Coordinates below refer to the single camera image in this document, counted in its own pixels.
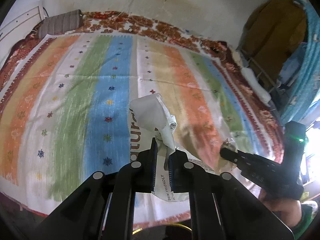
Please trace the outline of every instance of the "bed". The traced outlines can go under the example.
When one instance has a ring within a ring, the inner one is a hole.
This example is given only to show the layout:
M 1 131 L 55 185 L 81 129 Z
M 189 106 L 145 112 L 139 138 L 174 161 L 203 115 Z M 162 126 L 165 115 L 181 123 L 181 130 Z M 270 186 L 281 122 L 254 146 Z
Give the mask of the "bed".
M 226 42 L 118 11 L 84 20 L 42 40 L 37 25 L 0 70 L 0 191 L 16 203 L 8 206 L 45 217 L 93 172 L 118 171 L 151 143 L 129 102 L 154 93 L 176 117 L 175 141 L 212 169 L 226 139 L 281 162 L 283 129 Z M 135 229 L 174 223 L 190 218 L 189 204 L 137 194 L 134 215 Z

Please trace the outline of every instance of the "green star motif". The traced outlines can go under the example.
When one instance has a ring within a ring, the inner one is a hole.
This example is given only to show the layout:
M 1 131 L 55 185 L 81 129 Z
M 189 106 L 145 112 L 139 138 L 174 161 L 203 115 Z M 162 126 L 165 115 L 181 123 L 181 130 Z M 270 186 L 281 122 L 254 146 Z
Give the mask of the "green star motif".
M 47 129 L 44 129 L 44 130 L 42 130 L 41 135 L 46 136 L 46 135 L 48 135 L 47 132 L 48 132 Z
M 111 141 L 111 135 L 105 134 L 105 135 L 103 136 L 103 140 L 106 141 L 106 142 Z

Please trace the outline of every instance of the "wall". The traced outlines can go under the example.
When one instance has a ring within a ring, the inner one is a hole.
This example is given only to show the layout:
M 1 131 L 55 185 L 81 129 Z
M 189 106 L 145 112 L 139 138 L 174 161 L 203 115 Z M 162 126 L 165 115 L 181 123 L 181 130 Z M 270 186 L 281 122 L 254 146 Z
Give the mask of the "wall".
M 0 29 L 11 22 L 13 19 L 33 8 L 35 2 L 40 0 L 16 0 L 4 21 L 2 22 Z
M 155 18 L 237 46 L 252 11 L 266 0 L 42 0 L 49 16 L 74 9 L 118 10 Z

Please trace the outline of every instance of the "round metal bolt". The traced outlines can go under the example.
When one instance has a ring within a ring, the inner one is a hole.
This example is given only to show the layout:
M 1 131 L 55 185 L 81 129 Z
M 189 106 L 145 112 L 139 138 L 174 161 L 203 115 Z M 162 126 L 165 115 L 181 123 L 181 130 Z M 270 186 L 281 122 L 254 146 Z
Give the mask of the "round metal bolt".
M 187 163 L 185 163 L 184 165 L 183 165 L 186 169 L 192 169 L 193 168 L 193 163 L 191 163 L 191 162 L 187 162 Z
M 222 178 L 225 180 L 230 180 L 232 178 L 231 174 L 228 172 L 225 172 L 222 174 Z
M 140 166 L 141 166 L 141 162 L 133 162 L 133 163 L 131 163 L 131 167 L 133 167 L 133 168 L 138 168 Z
M 93 174 L 93 178 L 94 178 L 94 179 L 101 179 L 102 176 L 103 176 L 103 174 L 102 174 L 102 172 L 100 172 L 100 171 L 97 171 L 97 172 L 95 172 L 95 173 Z
M 137 159 L 137 156 L 136 156 L 136 155 L 132 154 L 132 155 L 130 156 L 130 160 L 135 161 L 136 159 Z

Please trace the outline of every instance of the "green sleeve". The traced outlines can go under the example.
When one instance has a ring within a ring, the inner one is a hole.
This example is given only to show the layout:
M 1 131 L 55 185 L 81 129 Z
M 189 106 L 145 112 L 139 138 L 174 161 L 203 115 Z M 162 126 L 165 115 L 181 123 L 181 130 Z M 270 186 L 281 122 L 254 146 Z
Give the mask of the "green sleeve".
M 318 205 L 315 201 L 307 201 L 301 204 L 302 217 L 298 225 L 292 228 L 294 238 L 298 239 L 313 221 L 318 211 Z

